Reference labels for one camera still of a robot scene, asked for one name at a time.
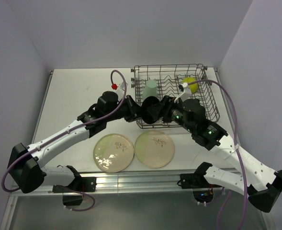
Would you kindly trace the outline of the pale green plastic cup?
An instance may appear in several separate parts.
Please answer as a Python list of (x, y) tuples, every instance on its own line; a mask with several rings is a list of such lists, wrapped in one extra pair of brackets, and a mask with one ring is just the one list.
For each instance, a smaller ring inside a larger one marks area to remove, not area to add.
[(157, 96), (157, 87), (158, 84), (155, 80), (147, 80), (145, 87), (144, 87), (144, 91), (142, 94), (142, 99), (145, 100), (146, 98), (150, 97), (150, 96)]

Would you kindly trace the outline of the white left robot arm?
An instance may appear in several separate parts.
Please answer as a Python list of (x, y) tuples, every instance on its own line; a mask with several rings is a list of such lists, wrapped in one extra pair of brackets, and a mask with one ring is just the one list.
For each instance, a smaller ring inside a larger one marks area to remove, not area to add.
[(15, 145), (11, 151), (8, 173), (24, 194), (43, 184), (76, 191), (82, 187), (82, 178), (73, 166), (47, 168), (47, 163), (66, 149), (104, 130), (108, 122), (122, 118), (133, 122), (141, 116), (141, 106), (130, 95), (119, 100), (116, 93), (104, 92), (97, 103), (63, 130), (27, 147), (22, 143)]

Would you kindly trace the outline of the black bowl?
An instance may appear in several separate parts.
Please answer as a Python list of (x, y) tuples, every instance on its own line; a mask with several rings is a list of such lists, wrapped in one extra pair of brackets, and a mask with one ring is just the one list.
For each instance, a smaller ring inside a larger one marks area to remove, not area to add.
[(146, 123), (146, 124), (153, 124), (155, 123), (157, 120), (153, 118), (152, 114), (150, 113), (149, 109), (158, 104), (159, 103), (159, 99), (155, 96), (149, 96), (147, 97), (141, 105), (141, 112), (142, 112), (142, 120)]

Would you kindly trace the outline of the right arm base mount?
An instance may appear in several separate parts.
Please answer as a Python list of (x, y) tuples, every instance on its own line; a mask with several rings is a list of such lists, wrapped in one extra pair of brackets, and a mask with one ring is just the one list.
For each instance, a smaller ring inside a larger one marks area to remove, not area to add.
[(214, 198), (214, 188), (217, 185), (209, 184), (204, 178), (194, 173), (180, 174), (177, 186), (181, 189), (192, 189), (193, 198), (196, 202), (209, 203)]

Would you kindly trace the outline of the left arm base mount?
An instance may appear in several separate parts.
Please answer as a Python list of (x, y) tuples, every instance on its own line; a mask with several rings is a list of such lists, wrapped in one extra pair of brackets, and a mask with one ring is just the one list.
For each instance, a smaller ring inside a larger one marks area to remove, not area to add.
[(53, 193), (68, 193), (71, 190), (75, 191), (77, 195), (62, 195), (62, 203), (65, 206), (73, 207), (80, 206), (85, 201), (85, 195), (80, 192), (95, 192), (96, 189), (96, 177), (80, 177), (74, 179), (74, 181), (68, 186), (54, 185)]

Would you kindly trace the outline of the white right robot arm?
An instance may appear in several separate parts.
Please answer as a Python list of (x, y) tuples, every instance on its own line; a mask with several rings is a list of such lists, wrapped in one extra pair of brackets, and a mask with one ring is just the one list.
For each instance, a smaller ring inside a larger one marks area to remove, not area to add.
[(217, 123), (206, 118), (205, 108), (198, 99), (182, 101), (153, 96), (142, 103), (143, 120), (147, 124), (162, 120), (175, 122), (187, 130), (192, 139), (211, 153), (228, 162), (241, 175), (226, 172), (208, 162), (201, 163), (193, 174), (194, 183), (204, 187), (217, 185), (247, 197), (262, 212), (269, 213), (282, 192), (282, 170), (276, 171), (257, 160)]

